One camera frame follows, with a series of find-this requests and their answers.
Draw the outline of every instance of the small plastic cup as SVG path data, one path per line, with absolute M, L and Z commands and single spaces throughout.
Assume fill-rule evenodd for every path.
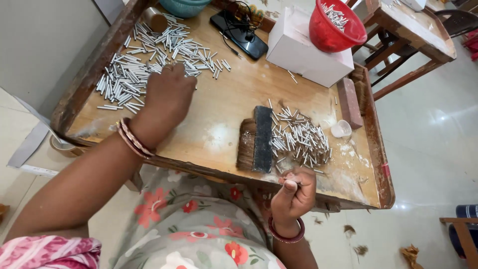
M 350 124 L 344 120 L 338 121 L 338 123 L 330 128 L 330 131 L 336 138 L 341 138 L 343 136 L 352 134 L 352 128 L 350 127 Z

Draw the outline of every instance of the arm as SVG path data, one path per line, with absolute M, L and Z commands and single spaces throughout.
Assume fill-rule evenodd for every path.
M 306 168 L 294 168 L 285 171 L 279 183 L 283 186 L 271 202 L 274 229 L 283 237 L 293 238 L 300 232 L 296 219 L 315 205 L 315 173 Z M 304 238 L 293 244 L 274 238 L 272 248 L 288 269 L 318 269 L 310 246 Z
M 148 148 L 156 148 L 185 117 L 196 85 L 184 77 L 184 65 L 153 73 L 144 108 L 130 129 Z M 79 157 L 26 204 L 6 241 L 27 235 L 88 236 L 88 220 L 100 210 L 142 164 L 114 133 Z

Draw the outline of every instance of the black sanding block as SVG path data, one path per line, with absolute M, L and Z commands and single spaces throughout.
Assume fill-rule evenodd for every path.
M 254 161 L 252 171 L 270 173 L 272 166 L 272 109 L 265 106 L 254 108 L 256 121 L 256 140 L 254 141 Z

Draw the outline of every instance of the blue plastic basket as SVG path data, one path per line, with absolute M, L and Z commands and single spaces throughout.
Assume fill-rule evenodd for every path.
M 159 0 L 159 3 L 172 15 L 191 18 L 198 15 L 212 0 Z

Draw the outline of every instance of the brick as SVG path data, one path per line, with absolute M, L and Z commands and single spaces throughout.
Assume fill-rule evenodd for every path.
M 354 82 L 349 78 L 343 78 L 337 82 L 338 98 L 342 108 L 342 118 L 350 124 L 353 130 L 363 126 L 360 115 L 359 102 L 355 93 Z

